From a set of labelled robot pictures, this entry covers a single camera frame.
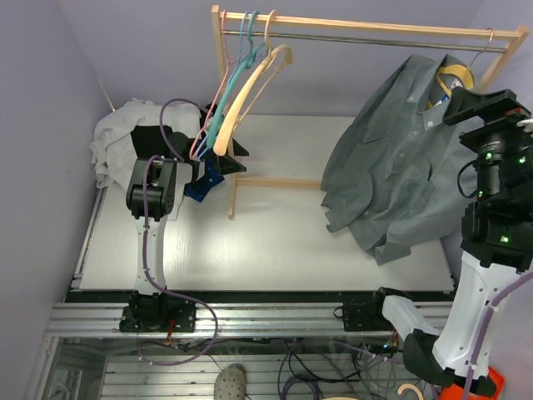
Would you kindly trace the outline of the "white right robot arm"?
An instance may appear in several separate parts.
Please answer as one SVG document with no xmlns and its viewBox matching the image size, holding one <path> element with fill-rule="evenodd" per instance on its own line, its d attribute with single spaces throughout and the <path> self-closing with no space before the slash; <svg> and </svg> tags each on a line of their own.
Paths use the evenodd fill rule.
<svg viewBox="0 0 533 400">
<path fill-rule="evenodd" d="M 432 326 L 392 289 L 366 316 L 376 329 L 393 326 L 410 373 L 491 397 L 492 334 L 507 298 L 532 278 L 532 116 L 509 89 L 481 94 L 456 87 L 442 121 L 453 126 L 471 118 L 483 124 L 460 142 L 476 155 L 476 190 L 461 220 L 461 276 L 445 326 Z"/>
</svg>

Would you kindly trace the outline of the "yellow hanger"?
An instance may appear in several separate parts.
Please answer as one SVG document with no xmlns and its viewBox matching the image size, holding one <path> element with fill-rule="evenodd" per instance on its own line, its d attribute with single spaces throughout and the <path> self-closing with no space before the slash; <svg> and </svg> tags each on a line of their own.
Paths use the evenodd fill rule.
<svg viewBox="0 0 533 400">
<path fill-rule="evenodd" d="M 468 65 L 451 64 L 437 69 L 435 81 L 437 88 L 441 91 L 441 95 L 437 97 L 435 102 L 428 99 L 426 104 L 428 108 L 433 108 L 447 102 L 450 99 L 454 88 L 472 89 L 475 86 L 476 79 L 474 78 L 474 73 L 471 68 L 476 59 L 488 50 L 494 40 L 494 29 L 488 27 L 487 30 L 491 34 L 485 47 L 471 59 L 471 62 Z"/>
</svg>

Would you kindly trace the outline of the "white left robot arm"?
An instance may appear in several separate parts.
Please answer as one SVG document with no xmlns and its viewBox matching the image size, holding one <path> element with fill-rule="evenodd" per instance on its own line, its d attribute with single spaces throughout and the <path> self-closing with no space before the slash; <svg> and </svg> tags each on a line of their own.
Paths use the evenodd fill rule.
<svg viewBox="0 0 533 400">
<path fill-rule="evenodd" d="M 135 127 L 131 138 L 137 160 L 126 191 L 127 209 L 137 230 L 137 276 L 130 308 L 152 331 L 170 319 L 163 267 L 167 220 L 184 196 L 202 202 L 226 175 L 247 168 L 229 155 L 189 158 L 192 139 L 168 126 Z"/>
</svg>

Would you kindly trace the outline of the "grey shirt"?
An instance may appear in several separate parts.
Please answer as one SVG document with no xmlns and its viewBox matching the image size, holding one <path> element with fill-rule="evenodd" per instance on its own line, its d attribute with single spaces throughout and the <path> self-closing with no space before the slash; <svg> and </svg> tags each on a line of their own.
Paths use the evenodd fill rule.
<svg viewBox="0 0 533 400">
<path fill-rule="evenodd" d="M 366 101 L 341 135 L 326 164 L 327 229 L 348 229 L 359 247 L 382 265 L 408 256 L 420 243 L 450 235 L 473 190 L 474 157 L 462 146 L 473 120 L 447 126 L 448 105 L 427 107 L 441 95 L 439 67 L 463 64 L 451 55 L 412 55 Z"/>
</svg>

